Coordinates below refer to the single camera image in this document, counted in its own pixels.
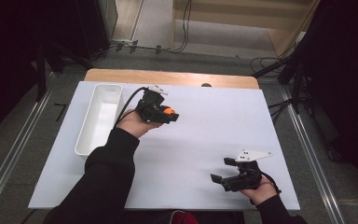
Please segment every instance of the red object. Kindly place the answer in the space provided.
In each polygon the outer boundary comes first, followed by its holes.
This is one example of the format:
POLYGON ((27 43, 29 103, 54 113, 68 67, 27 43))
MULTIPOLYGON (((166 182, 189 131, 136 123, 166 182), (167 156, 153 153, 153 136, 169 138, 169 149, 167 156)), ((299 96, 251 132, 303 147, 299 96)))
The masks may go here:
POLYGON ((170 224, 199 224, 191 213, 184 211, 174 211, 171 216, 170 224))

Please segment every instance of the wooden table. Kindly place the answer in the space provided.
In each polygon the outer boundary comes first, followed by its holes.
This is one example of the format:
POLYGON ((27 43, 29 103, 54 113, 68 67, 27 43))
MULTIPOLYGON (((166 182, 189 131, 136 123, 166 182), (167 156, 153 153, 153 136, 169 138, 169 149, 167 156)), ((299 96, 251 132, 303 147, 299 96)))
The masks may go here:
POLYGON ((259 89, 254 77, 144 70, 90 69, 84 80, 181 86, 201 86, 208 83, 213 87, 259 89))

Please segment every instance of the hand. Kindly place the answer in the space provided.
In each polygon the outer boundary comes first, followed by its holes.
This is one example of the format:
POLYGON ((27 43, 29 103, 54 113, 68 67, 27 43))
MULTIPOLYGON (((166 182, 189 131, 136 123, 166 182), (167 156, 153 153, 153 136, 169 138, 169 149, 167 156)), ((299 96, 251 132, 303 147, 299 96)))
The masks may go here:
POLYGON ((259 205, 265 200, 278 194, 273 184, 264 176, 257 189, 242 189, 240 192, 250 198, 255 205, 259 205))
POLYGON ((140 138, 147 131, 159 128, 162 124, 156 122, 145 122, 141 120, 138 113, 134 110, 128 110, 123 115, 123 119, 117 125, 118 128, 140 138))

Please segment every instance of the floor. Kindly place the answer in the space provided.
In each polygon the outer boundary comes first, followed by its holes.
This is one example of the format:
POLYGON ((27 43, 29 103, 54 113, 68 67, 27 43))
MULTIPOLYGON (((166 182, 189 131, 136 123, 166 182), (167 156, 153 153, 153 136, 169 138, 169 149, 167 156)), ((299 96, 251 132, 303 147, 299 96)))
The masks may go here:
MULTIPOLYGON (((161 45, 163 48, 169 48, 172 33, 169 8, 172 8, 171 1, 117 0, 119 15, 120 11, 126 11, 131 14, 126 18, 131 19, 117 21, 114 40, 125 43, 138 40, 138 46, 153 48, 161 45)), ((177 21, 176 27, 180 25, 181 21, 177 21)), ((176 33, 175 46, 181 43, 183 36, 180 29, 176 33)), ((273 62, 254 59, 276 57, 267 31, 259 28, 191 22, 189 36, 188 44, 180 54, 163 52, 156 55, 153 50, 144 49, 129 53, 129 49, 124 48, 121 51, 108 51, 92 64, 99 68, 243 76, 273 62)), ((78 81, 83 80, 86 72, 77 64, 67 65, 63 74, 50 76, 50 94, 44 105, 34 103, 37 88, 33 88, 0 125, 0 168, 7 162, 5 158, 12 153, 13 146, 20 146, 21 152, 14 155, 15 166, 7 171, 10 175, 4 179, 6 184, 0 188, 0 223, 20 223, 30 214, 31 210, 27 207, 34 192, 34 184, 40 176, 62 123, 60 105, 70 103, 78 81), (33 110, 34 107, 40 109, 39 114, 33 110), (38 116, 38 121, 30 127, 31 134, 26 143, 20 144, 16 139, 32 111, 38 116)), ((278 85, 276 76, 277 73, 269 73, 258 79, 268 105, 283 101, 287 89, 290 93, 290 85, 278 85)), ((300 109, 300 115, 296 116, 290 113, 289 107, 275 126, 300 202, 301 211, 297 213, 309 223, 358 223, 358 170, 350 164, 335 163, 328 159, 327 146, 318 126, 302 106, 300 109), (342 219, 334 220, 326 209, 324 193, 317 180, 320 176, 312 170, 307 150, 304 149, 306 146, 300 141, 294 124, 294 120, 298 118, 304 125, 310 147, 320 163, 327 186, 333 192, 332 196, 338 204, 342 219)), ((47 212, 35 211, 26 223, 41 223, 47 212)), ((245 216, 247 223, 261 223, 257 212, 245 212, 245 216)))

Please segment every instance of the black sleeve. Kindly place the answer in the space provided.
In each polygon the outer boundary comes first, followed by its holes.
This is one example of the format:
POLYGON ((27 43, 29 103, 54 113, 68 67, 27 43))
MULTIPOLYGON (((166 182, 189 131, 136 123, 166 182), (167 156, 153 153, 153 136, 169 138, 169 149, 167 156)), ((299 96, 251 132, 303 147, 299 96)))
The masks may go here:
POLYGON ((85 174, 44 223, 118 223, 132 185, 138 138, 119 128, 86 160, 85 174))
POLYGON ((300 216, 292 217, 284 207, 281 198, 276 195, 257 206, 263 224, 306 224, 300 216))

